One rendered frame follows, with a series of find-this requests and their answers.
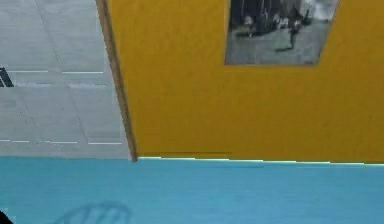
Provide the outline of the black slatted chair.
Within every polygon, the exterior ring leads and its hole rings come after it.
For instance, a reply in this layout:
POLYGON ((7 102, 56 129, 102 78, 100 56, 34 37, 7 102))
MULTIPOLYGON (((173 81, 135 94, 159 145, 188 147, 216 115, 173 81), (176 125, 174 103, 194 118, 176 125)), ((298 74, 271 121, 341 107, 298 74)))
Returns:
POLYGON ((6 69, 4 67, 0 68, 0 87, 13 87, 14 84, 10 79, 6 69))

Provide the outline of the black and white framed picture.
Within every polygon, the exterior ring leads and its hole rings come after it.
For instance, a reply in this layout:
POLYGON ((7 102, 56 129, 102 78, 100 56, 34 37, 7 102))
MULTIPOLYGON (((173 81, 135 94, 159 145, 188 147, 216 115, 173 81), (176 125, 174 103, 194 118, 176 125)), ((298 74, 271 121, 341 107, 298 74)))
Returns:
POLYGON ((315 65, 340 0, 228 0, 227 65, 315 65))

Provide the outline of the black rounded object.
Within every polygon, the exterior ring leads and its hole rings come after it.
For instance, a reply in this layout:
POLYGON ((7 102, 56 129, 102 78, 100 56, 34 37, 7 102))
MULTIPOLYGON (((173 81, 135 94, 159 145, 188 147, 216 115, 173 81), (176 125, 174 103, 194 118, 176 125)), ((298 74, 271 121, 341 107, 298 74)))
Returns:
POLYGON ((8 216, 0 210, 0 224, 13 224, 8 216))

